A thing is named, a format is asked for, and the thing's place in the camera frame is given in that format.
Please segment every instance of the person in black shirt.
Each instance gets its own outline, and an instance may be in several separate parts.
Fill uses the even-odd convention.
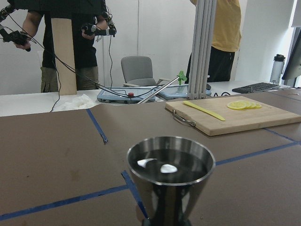
[[[55,57],[53,54],[53,38],[50,13],[46,11],[28,10],[26,19],[23,22],[23,30],[31,37],[34,37],[38,31],[39,24],[44,17],[45,33],[44,33],[44,52],[42,62],[42,83],[41,92],[57,92],[57,75],[55,69]],[[88,14],[72,14],[72,34],[73,34],[73,50],[74,63],[76,71],[77,90],[96,89],[96,85],[91,83],[84,76],[99,83],[98,67],[96,60],[96,49],[93,47],[95,35],[87,35],[80,30],[85,23],[96,24],[98,29],[107,29],[107,23],[102,16],[94,16]],[[23,46],[15,44],[17,48],[28,49],[31,44],[27,41]]]

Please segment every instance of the black keyboard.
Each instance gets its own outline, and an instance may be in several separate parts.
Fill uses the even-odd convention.
[[[276,84],[271,84],[271,83],[259,82],[259,83],[235,88],[232,91],[236,92],[236,93],[255,93],[255,92],[266,91],[266,90],[269,90],[271,88],[276,88],[276,87],[278,88],[280,86],[276,85]]]

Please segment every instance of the brown table surface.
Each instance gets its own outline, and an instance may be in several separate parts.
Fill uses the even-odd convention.
[[[291,92],[244,96],[301,114]],[[301,123],[209,137],[176,121],[165,102],[90,111],[107,144],[87,110],[0,117],[1,226],[140,225],[121,173],[128,149],[156,136],[196,140],[216,158],[194,226],[300,225]]]

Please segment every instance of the khaki shorts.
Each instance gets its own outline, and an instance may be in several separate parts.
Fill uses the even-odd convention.
[[[57,73],[54,68],[41,67],[41,93],[58,92]],[[86,67],[75,70],[77,90],[97,89],[98,67]]]

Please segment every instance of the yellow knife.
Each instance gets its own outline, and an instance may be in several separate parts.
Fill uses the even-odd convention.
[[[193,108],[196,108],[196,109],[198,109],[198,110],[200,110],[200,111],[203,111],[203,112],[205,112],[205,113],[207,113],[207,114],[209,114],[209,115],[212,115],[213,117],[215,117],[215,118],[217,118],[217,119],[219,119],[219,120],[221,120],[221,121],[226,121],[226,120],[225,120],[221,115],[219,115],[218,113],[215,113],[215,112],[213,112],[213,111],[210,111],[210,110],[207,110],[207,109],[205,109],[205,108],[202,108],[202,107],[200,107],[200,106],[198,106],[198,105],[195,105],[194,103],[192,103],[192,102],[190,102],[190,101],[188,101],[188,100],[184,100],[183,103],[184,103],[185,105],[188,105],[188,106],[190,106],[190,107],[193,107]]]

